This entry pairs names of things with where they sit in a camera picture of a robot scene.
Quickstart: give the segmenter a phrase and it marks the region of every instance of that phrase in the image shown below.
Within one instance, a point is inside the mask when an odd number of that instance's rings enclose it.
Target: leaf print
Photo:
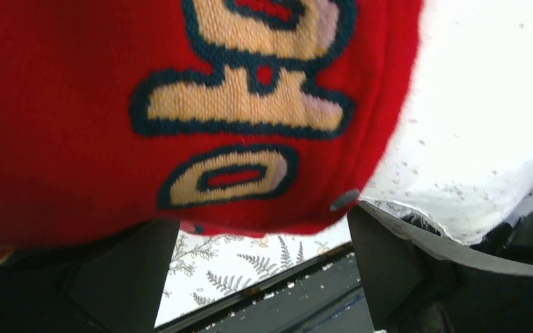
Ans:
[[[209,305],[213,302],[216,301],[215,298],[207,298],[205,296],[201,296],[197,293],[193,293],[193,300],[195,301],[195,303],[197,303],[198,306],[200,307],[203,307],[203,306],[206,306],[206,305]]]
[[[195,273],[195,262],[187,264],[183,260],[177,260],[176,262],[171,262],[169,269],[169,275],[175,275],[177,272],[184,273],[186,276],[191,277]]]
[[[293,262],[291,261],[291,253],[289,253],[289,247],[287,247],[283,237],[279,236],[278,238],[279,242],[281,243],[281,268],[289,269],[293,266]]]
[[[297,253],[297,261],[296,261],[296,264],[299,265],[301,264],[302,262],[305,261],[305,256],[303,254],[303,242],[300,241],[299,242],[299,252]]]
[[[208,281],[220,292],[224,293],[224,295],[228,295],[230,293],[234,293],[236,291],[240,290],[240,287],[246,288],[250,282],[251,279],[247,279],[247,281],[243,284],[242,280],[244,279],[243,276],[240,276],[236,279],[235,275],[226,275],[226,276],[218,276],[217,274],[213,273],[212,271],[208,271],[206,274]]]
[[[269,278],[276,273],[278,273],[279,268],[277,267],[277,264],[271,263],[271,258],[266,257],[260,257],[258,255],[241,255],[238,254],[238,257],[246,260],[249,264],[251,264],[256,271],[256,273],[259,275],[258,278],[263,280],[266,278]]]
[[[181,253],[183,253],[183,251],[187,247],[187,244],[185,244],[185,240],[187,238],[188,237],[186,235],[184,235],[184,234],[179,236],[179,238],[178,238],[178,240],[176,241],[176,244],[175,244],[175,248],[174,248],[174,251],[173,251],[173,257],[179,256]]]
[[[233,241],[243,241],[244,240],[244,237],[242,236],[237,236],[235,234],[227,234],[227,235],[224,235],[223,236],[223,241],[226,243],[226,244],[229,244]]]
[[[193,258],[200,257],[201,259],[210,260],[217,256],[217,250],[212,248],[211,243],[203,243],[201,245],[195,245],[195,247],[189,251],[189,254]]]

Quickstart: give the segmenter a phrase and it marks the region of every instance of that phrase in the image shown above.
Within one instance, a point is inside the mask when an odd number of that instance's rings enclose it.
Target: metal snap button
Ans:
[[[350,191],[344,192],[341,196],[338,197],[331,205],[330,210],[336,212],[358,199],[360,195],[360,190],[351,189]]]

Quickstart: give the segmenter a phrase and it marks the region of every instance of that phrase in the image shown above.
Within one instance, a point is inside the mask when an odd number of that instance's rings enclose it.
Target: embroidered letter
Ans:
[[[214,71],[167,70],[144,81],[132,106],[136,132],[309,139],[342,134],[352,119],[353,102],[341,92],[317,87],[316,75],[349,41],[354,0],[271,1],[290,12],[286,19],[237,2],[183,0],[192,46]],[[271,82],[258,80],[259,68],[273,72]]]
[[[158,194],[160,209],[271,198],[297,175],[297,153],[288,146],[228,146],[178,167]]]

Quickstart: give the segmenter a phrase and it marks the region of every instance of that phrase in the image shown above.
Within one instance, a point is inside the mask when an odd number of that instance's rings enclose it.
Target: black surface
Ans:
[[[367,332],[368,307],[353,256],[343,258],[325,271],[290,282],[274,295],[215,323],[204,332]]]
[[[367,203],[359,203],[359,207],[349,214],[348,223],[377,329],[398,329],[399,333],[533,332],[533,265],[461,246]],[[379,229],[378,224],[386,230]],[[388,259],[381,252],[374,253],[368,248],[375,244],[366,241],[384,239],[386,231],[390,231],[397,242],[384,242],[382,251],[401,256],[401,259]],[[402,250],[404,244],[411,250],[410,253]],[[403,287],[412,284],[408,276],[412,268],[403,266],[403,263],[411,262],[412,254],[417,257],[414,261],[418,271],[424,272],[422,276],[425,281],[407,292]],[[385,272],[393,271],[390,281],[387,281],[387,274],[380,275],[377,272],[380,268]],[[437,284],[442,286],[438,288],[442,292],[432,292],[436,291]],[[375,317],[377,308],[388,309],[389,306],[388,300],[380,295],[392,286],[400,289],[402,294],[407,294],[407,297],[395,305],[393,311],[388,311],[389,315],[384,321],[375,321],[379,320]],[[398,299],[394,296],[389,301],[395,304]],[[431,330],[436,325],[441,325],[441,329]]]
[[[0,332],[152,332],[178,226],[145,223],[0,267]]]
[[[509,223],[501,223],[490,231],[481,243],[472,245],[471,248],[488,255],[499,256],[501,250],[507,245],[513,231],[514,228]]]

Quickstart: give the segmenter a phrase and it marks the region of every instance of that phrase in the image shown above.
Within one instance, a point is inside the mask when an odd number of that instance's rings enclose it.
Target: fern pattern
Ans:
[[[289,269],[293,267],[293,262],[291,261],[291,253],[289,253],[289,247],[285,243],[283,237],[278,236],[279,243],[281,243],[281,269]]]
[[[242,255],[237,254],[238,257],[246,260],[252,265],[258,278],[263,280],[269,278],[279,272],[276,262],[271,262],[271,258],[261,257],[258,255]]]
[[[305,255],[303,254],[303,242],[299,242],[299,251],[297,252],[297,257],[295,263],[297,265],[301,264],[305,261]]]
[[[208,297],[205,297],[205,296],[201,296],[198,293],[193,293],[193,300],[200,307],[204,307],[204,306],[209,305],[209,304],[211,304],[211,303],[216,301],[215,298],[208,298]]]
[[[251,278],[245,279],[244,276],[241,275],[238,277],[235,275],[218,276],[212,271],[208,271],[206,276],[215,289],[222,292],[224,295],[240,291],[248,287],[252,282]]]

